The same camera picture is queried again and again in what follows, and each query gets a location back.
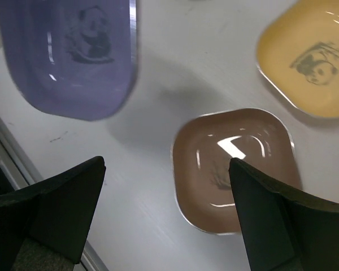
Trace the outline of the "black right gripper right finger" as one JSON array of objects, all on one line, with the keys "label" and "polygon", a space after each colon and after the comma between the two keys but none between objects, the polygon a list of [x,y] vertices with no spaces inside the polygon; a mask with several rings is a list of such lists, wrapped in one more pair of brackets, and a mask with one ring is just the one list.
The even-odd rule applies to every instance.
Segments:
[{"label": "black right gripper right finger", "polygon": [[339,203],[238,158],[229,178],[251,270],[339,270]]}]

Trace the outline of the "brown panda plate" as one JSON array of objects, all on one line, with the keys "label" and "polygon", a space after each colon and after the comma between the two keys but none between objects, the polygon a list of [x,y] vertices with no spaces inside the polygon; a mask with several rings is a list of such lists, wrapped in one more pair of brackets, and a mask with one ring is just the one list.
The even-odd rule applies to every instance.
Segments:
[{"label": "brown panda plate", "polygon": [[302,188],[292,136],[278,117],[258,108],[210,113],[190,120],[177,133],[171,158],[182,216],[210,234],[240,232],[228,173],[232,158]]}]

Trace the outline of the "purple panda plate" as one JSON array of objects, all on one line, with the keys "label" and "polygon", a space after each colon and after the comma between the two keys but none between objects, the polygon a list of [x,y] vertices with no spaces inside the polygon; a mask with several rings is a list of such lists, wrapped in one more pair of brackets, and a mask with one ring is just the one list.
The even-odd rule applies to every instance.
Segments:
[{"label": "purple panda plate", "polygon": [[0,1],[0,33],[14,84],[41,112],[102,120],[134,88],[136,1]]}]

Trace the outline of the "yellow panda plate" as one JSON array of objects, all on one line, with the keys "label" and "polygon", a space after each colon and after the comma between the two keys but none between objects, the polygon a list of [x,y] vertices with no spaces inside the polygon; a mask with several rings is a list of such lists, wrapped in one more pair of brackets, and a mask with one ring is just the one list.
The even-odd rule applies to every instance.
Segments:
[{"label": "yellow panda plate", "polygon": [[339,1],[297,1],[260,35],[256,59],[294,108],[339,118]]}]

